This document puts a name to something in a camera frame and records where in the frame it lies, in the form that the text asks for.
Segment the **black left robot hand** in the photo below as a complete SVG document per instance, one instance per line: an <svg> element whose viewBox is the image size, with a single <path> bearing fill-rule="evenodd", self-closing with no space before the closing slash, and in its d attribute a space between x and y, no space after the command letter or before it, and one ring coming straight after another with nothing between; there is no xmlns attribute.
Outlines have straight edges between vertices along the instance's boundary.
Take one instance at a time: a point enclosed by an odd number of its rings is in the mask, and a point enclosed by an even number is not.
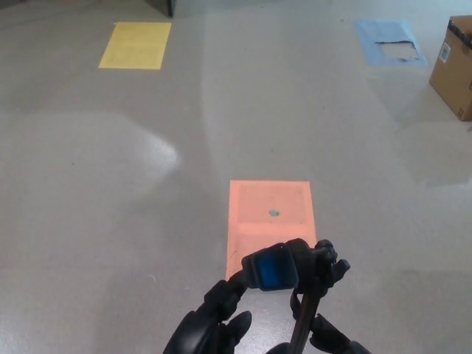
<svg viewBox="0 0 472 354"><path fill-rule="evenodd" d="M182 319L164 354L233 353L252 323L248 310L234 315L247 288L242 271L217 282L202 305Z"/></svg>

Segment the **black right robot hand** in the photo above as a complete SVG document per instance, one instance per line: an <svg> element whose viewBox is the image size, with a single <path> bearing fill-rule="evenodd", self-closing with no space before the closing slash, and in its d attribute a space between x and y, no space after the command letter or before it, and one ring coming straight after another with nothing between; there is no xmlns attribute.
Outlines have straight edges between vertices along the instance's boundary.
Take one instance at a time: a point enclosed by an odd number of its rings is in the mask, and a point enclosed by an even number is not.
<svg viewBox="0 0 472 354"><path fill-rule="evenodd" d="M365 353L371 352L357 341L349 339L322 315L315 315L303 319L301 311L294 312L296 328L294 329L294 340L291 343L284 342L271 348L268 353L301 353L306 344L308 335L311 334L309 342L317 350L323 353Z"/></svg>

